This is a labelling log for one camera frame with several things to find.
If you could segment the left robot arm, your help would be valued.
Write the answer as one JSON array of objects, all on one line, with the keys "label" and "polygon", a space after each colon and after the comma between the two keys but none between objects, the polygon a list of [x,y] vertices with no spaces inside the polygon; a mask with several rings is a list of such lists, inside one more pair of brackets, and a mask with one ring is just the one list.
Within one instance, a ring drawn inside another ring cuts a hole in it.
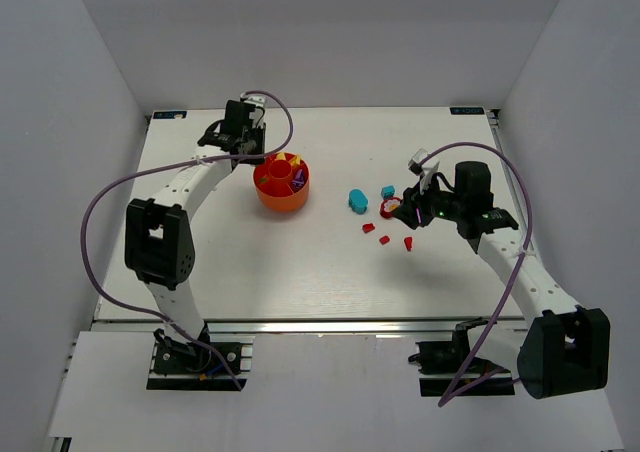
[{"label": "left robot arm", "polygon": [[265,152],[265,99],[250,95],[230,100],[223,119],[209,126],[197,141],[194,164],[150,198],[132,200],[126,210],[125,265],[152,294],[165,317],[164,332],[186,344],[180,328],[193,339],[203,334],[205,321],[189,285],[195,265],[190,220],[208,195],[238,165],[238,156],[261,164]]}]

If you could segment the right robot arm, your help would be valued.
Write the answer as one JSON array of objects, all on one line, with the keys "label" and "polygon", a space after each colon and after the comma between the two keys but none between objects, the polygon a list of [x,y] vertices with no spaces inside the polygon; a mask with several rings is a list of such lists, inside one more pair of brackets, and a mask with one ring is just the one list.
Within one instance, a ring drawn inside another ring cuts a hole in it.
[{"label": "right robot arm", "polygon": [[460,237],[510,289],[509,296],[527,323],[527,334],[492,328],[478,318],[456,325],[447,342],[427,346],[412,360],[426,374],[467,371],[478,360],[488,373],[500,369],[519,379],[535,399],[598,390],[608,381],[611,325],[599,308],[585,308],[524,250],[524,234],[511,214],[493,204],[491,173],[483,162],[455,167],[452,183],[436,166],[412,159],[408,168],[418,176],[403,192],[392,215],[411,229],[435,219],[456,225]]}]

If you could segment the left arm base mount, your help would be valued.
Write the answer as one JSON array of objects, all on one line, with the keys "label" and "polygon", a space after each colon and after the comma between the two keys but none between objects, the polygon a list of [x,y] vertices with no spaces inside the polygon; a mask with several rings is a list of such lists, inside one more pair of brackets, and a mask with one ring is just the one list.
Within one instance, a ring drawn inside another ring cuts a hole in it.
[{"label": "left arm base mount", "polygon": [[[238,392],[223,361],[199,345],[182,344],[165,336],[162,329],[153,333],[155,344],[149,366],[146,389],[152,391]],[[243,388],[251,370],[252,345],[242,342],[213,342],[227,366]]]}]

